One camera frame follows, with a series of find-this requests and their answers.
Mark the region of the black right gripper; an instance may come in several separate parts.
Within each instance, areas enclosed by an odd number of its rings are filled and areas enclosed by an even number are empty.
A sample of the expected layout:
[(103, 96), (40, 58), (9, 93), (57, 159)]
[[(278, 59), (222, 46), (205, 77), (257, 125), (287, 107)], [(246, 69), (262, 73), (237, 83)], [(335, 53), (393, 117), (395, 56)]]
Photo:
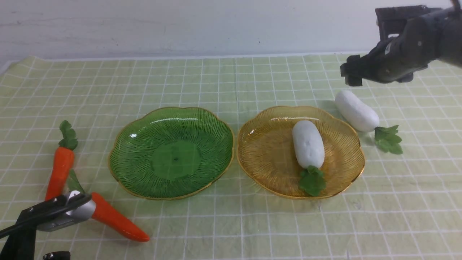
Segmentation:
[[(438, 60), (461, 67), (461, 6), (409, 5), (375, 10), (380, 42), (363, 57), (363, 78), (379, 83), (409, 82), (414, 72)], [(350, 87), (363, 86), (360, 55), (348, 56), (340, 75)]]

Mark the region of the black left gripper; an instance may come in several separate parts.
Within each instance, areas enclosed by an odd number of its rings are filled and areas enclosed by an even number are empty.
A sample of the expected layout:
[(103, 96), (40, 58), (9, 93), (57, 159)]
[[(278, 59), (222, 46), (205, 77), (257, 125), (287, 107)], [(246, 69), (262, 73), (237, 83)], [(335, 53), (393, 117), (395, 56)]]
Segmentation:
[(15, 225), (1, 230), (1, 238), (7, 237), (1, 250), (1, 259), (34, 260), (38, 225), (62, 212), (64, 212), (63, 209), (25, 209), (22, 211)]

